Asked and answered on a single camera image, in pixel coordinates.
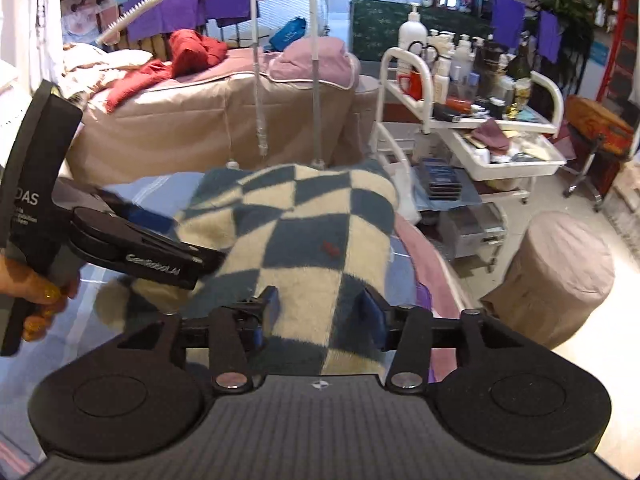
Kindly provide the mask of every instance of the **checkered towel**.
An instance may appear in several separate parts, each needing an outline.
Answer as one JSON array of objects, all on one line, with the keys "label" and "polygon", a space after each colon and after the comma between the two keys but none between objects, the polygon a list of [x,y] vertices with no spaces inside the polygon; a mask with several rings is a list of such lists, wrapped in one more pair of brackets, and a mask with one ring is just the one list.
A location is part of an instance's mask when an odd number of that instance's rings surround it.
[{"label": "checkered towel", "polygon": [[396,200],[373,160],[337,171],[297,165],[213,170],[178,214],[175,236],[228,250],[224,265],[193,292],[146,280],[133,283],[131,297],[107,288],[96,303],[98,315],[117,323],[138,295],[162,312],[201,317],[274,285],[280,318],[267,348],[252,359],[255,372],[378,373],[380,354],[354,300],[365,283],[384,294]]}]

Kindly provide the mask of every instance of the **green panel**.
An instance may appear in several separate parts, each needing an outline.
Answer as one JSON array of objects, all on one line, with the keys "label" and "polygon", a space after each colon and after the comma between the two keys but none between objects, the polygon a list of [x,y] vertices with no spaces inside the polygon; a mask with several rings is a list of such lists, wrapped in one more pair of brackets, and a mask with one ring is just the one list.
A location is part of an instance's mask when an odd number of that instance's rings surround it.
[{"label": "green panel", "polygon": [[[398,29],[411,11],[407,4],[381,0],[351,0],[350,51],[362,61],[380,61],[385,50],[398,46]],[[443,7],[419,7],[427,28],[448,30],[470,37],[491,33],[487,20]]]}]

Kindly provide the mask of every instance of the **hand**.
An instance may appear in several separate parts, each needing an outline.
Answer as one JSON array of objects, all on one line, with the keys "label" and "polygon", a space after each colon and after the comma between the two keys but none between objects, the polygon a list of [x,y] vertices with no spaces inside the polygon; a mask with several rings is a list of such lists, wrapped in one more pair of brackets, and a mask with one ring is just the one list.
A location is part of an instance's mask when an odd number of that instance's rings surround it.
[{"label": "hand", "polygon": [[0,294],[39,305],[24,320],[25,341],[37,341],[46,335],[54,316],[65,309],[67,298],[73,299],[78,294],[79,285],[80,274],[61,290],[24,264],[0,256]]}]

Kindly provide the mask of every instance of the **pink pillow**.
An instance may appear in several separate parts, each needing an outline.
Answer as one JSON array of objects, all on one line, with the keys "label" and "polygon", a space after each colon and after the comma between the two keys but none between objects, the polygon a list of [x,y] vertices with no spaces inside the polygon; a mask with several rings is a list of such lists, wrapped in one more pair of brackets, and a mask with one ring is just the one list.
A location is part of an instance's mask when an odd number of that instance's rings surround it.
[{"label": "pink pillow", "polygon": [[[343,89],[353,87],[356,69],[343,40],[327,36],[318,38],[318,59],[320,81]],[[311,39],[302,38],[291,43],[269,63],[267,75],[279,82],[311,81]]]}]

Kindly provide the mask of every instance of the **red mug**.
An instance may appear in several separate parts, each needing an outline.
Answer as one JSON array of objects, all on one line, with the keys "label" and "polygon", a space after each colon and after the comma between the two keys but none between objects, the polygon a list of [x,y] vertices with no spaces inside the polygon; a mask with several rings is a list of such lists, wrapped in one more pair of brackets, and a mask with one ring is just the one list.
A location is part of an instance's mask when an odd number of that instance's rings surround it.
[{"label": "red mug", "polygon": [[420,78],[420,72],[411,70],[409,74],[400,74],[398,76],[398,86],[402,90],[402,93],[416,101],[422,99],[422,79]]}]

